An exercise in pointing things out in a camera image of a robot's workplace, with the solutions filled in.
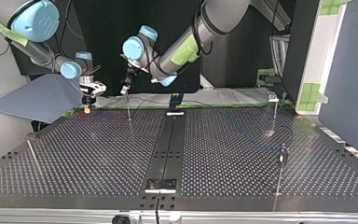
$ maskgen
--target metal bracket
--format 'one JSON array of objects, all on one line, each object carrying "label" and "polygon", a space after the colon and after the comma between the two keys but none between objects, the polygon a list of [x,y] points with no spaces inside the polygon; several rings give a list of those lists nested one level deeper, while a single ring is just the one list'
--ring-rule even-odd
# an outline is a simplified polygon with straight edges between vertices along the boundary
[{"label": "metal bracket", "polygon": [[170,100],[170,108],[168,109],[167,116],[183,116],[185,114],[184,111],[176,108],[177,106],[182,104],[183,97],[185,95],[183,93],[173,94]]},{"label": "metal bracket", "polygon": [[130,215],[130,224],[143,224],[140,214]]},{"label": "metal bracket", "polygon": [[171,213],[169,224],[182,224],[182,217],[180,216],[180,213]]},{"label": "metal bracket", "polygon": [[323,95],[323,94],[320,94],[319,95],[319,101],[324,104],[324,105],[327,105],[328,104],[328,97]]},{"label": "metal bracket", "polygon": [[[278,0],[251,0],[251,6],[260,11],[261,14],[269,20],[269,22],[274,21],[274,26],[279,31],[283,31],[292,20],[290,20],[290,17],[286,14],[281,4],[277,3],[277,1]],[[277,11],[274,13],[276,4],[278,4]]]},{"label": "metal bracket", "polygon": [[148,179],[145,193],[161,193],[173,194],[176,193],[175,179]]}]

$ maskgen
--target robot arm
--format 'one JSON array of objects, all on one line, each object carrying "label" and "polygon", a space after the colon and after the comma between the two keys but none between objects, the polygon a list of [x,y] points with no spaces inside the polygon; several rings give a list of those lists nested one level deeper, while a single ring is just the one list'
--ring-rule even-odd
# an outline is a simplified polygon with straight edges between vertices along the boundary
[{"label": "robot arm", "polygon": [[230,33],[240,23],[249,5],[250,0],[205,0],[194,23],[163,55],[158,55],[154,49],[158,33],[143,26],[138,35],[123,44],[130,68],[121,93],[125,94],[130,89],[133,78],[128,77],[136,76],[134,71],[140,69],[150,73],[162,86],[170,86],[177,77],[177,71],[186,63],[196,61],[204,46],[218,36]]},{"label": "robot arm", "polygon": [[16,41],[10,43],[33,63],[52,72],[59,71],[67,79],[78,78],[84,94],[82,102],[88,108],[106,87],[93,80],[95,69],[91,53],[80,51],[72,60],[55,54],[45,43],[57,32],[59,19],[59,10],[49,0],[0,0],[0,23],[28,39],[25,46]]}]

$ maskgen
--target green tape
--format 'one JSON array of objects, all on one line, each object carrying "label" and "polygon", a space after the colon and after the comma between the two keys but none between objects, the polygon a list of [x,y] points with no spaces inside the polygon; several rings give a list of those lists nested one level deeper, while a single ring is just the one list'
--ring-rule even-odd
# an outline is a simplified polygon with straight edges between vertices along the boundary
[{"label": "green tape", "polygon": [[0,33],[13,41],[20,43],[24,47],[28,43],[27,37],[25,35],[7,29],[6,26],[4,26],[1,22],[0,22]]},{"label": "green tape", "polygon": [[321,84],[319,83],[304,83],[297,110],[307,112],[315,111],[320,99],[320,88]]},{"label": "green tape", "polygon": [[319,15],[337,15],[345,0],[323,0]]},{"label": "green tape", "polygon": [[193,63],[199,58],[199,55],[197,55],[198,51],[199,47],[197,46],[196,39],[191,35],[172,56],[171,62],[178,66],[185,65],[187,62]]},{"label": "green tape", "polygon": [[260,80],[261,76],[268,76],[268,77],[275,77],[275,69],[273,68],[269,68],[269,69],[258,69],[257,72],[257,81],[256,81],[256,85],[257,86],[274,86],[273,83],[266,83],[263,80]]}]

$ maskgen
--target metal frame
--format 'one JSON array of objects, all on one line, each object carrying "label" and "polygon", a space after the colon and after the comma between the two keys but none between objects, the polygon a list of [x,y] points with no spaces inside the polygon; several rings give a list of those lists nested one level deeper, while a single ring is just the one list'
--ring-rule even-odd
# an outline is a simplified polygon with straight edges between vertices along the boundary
[{"label": "metal frame", "polygon": [[[156,223],[153,212],[102,210],[0,209],[0,223],[111,223],[114,216],[132,223]],[[345,213],[197,213],[159,212],[161,223],[358,223],[358,214]]]},{"label": "metal frame", "polygon": [[[179,182],[178,186],[181,185],[186,116],[188,116],[187,112],[189,110],[193,109],[185,110],[183,116],[165,117],[157,145],[155,146],[153,158],[149,163],[145,176],[144,187],[147,179],[177,179]],[[64,121],[65,119],[60,119],[44,131],[30,135],[30,143],[37,141],[39,137],[43,137]],[[345,158],[342,158],[342,160],[350,163],[351,167],[358,172],[358,160],[355,157],[351,157],[347,150],[323,131],[316,127],[311,129],[317,133],[318,137],[321,138],[324,143],[334,148],[342,148],[342,150],[335,153],[343,154]],[[27,149],[28,145],[24,143],[12,150],[11,156],[15,157],[15,152],[21,152]],[[1,159],[0,166],[4,163],[5,161]],[[178,216],[181,218],[179,220],[181,223],[221,223],[222,221],[228,220],[233,223],[358,221],[358,214],[353,214],[353,212],[358,212],[358,199],[280,196],[278,197],[276,210],[273,209],[274,200],[275,197],[254,197],[246,199],[225,197],[187,198],[181,195],[180,187],[174,194],[141,193],[137,197],[123,198],[119,201],[114,198],[92,199],[88,197],[71,198],[55,196],[51,196],[51,198],[28,197],[27,200],[24,201],[22,196],[0,196],[0,207],[7,207],[8,204],[11,207],[10,209],[0,209],[0,222],[31,223],[46,220],[46,222],[49,223],[108,223],[114,216],[122,215],[141,217],[142,223],[155,223],[157,211],[162,223],[179,223],[172,220],[172,217]],[[119,212],[118,209],[125,209],[129,212]],[[307,213],[308,211],[316,210],[340,213]],[[238,211],[238,213],[221,211]],[[300,213],[282,213],[285,211],[300,211]]]}]

